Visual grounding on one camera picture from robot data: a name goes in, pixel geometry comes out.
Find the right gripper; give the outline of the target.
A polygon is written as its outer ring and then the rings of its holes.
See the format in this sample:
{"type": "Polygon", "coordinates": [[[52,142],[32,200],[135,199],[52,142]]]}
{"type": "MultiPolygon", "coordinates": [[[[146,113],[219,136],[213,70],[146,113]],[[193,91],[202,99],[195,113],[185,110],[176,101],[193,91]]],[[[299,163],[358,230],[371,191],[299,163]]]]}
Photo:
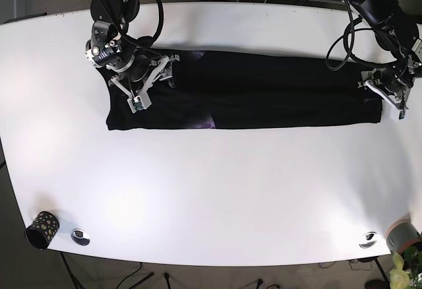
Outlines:
{"type": "Polygon", "coordinates": [[[127,71],[113,75],[108,85],[116,86],[127,96],[132,113],[146,110],[152,104],[148,90],[155,82],[167,82],[170,88],[175,88],[173,64],[180,60],[178,54],[140,59],[139,63],[133,62],[127,71]]]}

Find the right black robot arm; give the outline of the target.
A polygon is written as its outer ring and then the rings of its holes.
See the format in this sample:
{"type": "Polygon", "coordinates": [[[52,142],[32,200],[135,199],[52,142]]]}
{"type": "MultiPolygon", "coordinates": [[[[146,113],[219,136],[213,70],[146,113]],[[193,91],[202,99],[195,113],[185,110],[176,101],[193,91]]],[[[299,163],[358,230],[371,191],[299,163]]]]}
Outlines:
{"type": "Polygon", "coordinates": [[[110,72],[107,83],[127,97],[133,113],[148,109],[152,101],[148,90],[156,81],[173,79],[177,54],[164,55],[152,49],[164,27],[162,0],[158,6],[158,25],[151,36],[129,36],[129,24],[138,15],[139,0],[92,0],[90,14],[94,21],[91,38],[86,43],[87,60],[97,70],[110,72]]]}

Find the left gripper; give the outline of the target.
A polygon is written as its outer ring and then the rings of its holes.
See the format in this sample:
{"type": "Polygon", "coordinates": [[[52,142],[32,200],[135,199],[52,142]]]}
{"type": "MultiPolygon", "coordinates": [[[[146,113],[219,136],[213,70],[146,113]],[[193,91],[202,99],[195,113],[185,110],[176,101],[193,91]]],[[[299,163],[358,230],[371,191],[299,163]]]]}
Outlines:
{"type": "Polygon", "coordinates": [[[406,117],[411,88],[386,69],[361,71],[358,87],[370,90],[382,98],[386,117],[394,121],[400,121],[406,117]]]}

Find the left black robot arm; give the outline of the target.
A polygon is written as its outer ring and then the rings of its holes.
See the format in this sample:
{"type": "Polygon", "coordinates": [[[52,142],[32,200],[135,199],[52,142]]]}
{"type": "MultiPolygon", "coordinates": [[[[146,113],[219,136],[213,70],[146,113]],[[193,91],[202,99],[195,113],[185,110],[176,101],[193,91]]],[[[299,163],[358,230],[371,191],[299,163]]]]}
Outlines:
{"type": "Polygon", "coordinates": [[[393,119],[401,120],[408,110],[407,101],[416,79],[421,78],[421,38],[417,23],[399,6],[398,0],[342,0],[350,18],[339,37],[346,52],[345,59],[367,67],[361,73],[359,86],[378,94],[390,106],[393,119]],[[375,35],[378,45],[394,60],[375,63],[353,53],[356,27],[364,22],[375,35]]]}

